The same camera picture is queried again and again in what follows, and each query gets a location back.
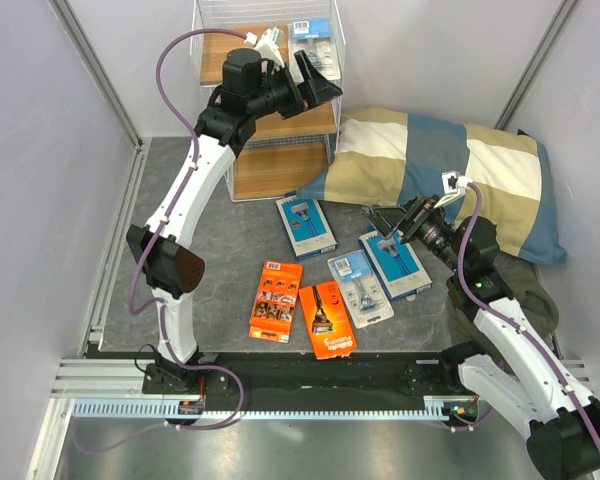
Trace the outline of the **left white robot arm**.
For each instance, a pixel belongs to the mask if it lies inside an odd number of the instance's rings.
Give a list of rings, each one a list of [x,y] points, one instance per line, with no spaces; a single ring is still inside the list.
[[[173,184],[142,226],[132,225],[127,243],[136,261],[134,284],[144,280],[151,299],[137,315],[155,306],[158,311],[158,353],[171,362],[165,382],[188,393],[199,382],[199,369],[188,361],[198,344],[194,336],[193,292],[205,262],[190,249],[198,221],[216,185],[233,165],[256,131],[260,118],[277,113],[295,117],[340,97],[342,88],[326,79],[305,51],[294,55],[302,80],[296,82],[286,65],[276,66],[254,49],[232,50],[222,66],[222,81],[199,114],[189,151]]]

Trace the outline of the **clear blister razor pack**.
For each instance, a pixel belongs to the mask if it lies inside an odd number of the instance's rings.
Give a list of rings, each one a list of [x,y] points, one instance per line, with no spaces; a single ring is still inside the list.
[[[331,258],[327,265],[357,329],[394,316],[382,285],[362,250]]]
[[[310,63],[329,81],[341,79],[339,58],[327,18],[301,19],[289,25],[289,69],[296,83],[303,81],[294,54],[303,50]]]

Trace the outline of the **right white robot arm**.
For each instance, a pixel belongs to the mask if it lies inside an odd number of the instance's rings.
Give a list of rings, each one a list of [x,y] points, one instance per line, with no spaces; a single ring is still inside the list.
[[[485,400],[523,438],[545,479],[577,479],[600,469],[600,399],[555,356],[531,325],[494,266],[496,227],[477,214],[457,228],[436,197],[418,195],[402,206],[365,207],[363,215],[385,239],[421,242],[451,271],[454,306],[494,345],[507,371],[478,347],[447,349],[438,368],[447,392],[466,388]]]

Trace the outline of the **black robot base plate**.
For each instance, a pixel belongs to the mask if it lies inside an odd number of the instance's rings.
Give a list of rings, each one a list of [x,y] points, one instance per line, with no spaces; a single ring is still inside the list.
[[[167,360],[145,368],[142,391],[199,395],[222,410],[416,408],[426,397],[473,399],[459,380],[464,348],[353,353],[317,360],[300,353],[220,353],[190,370]]]

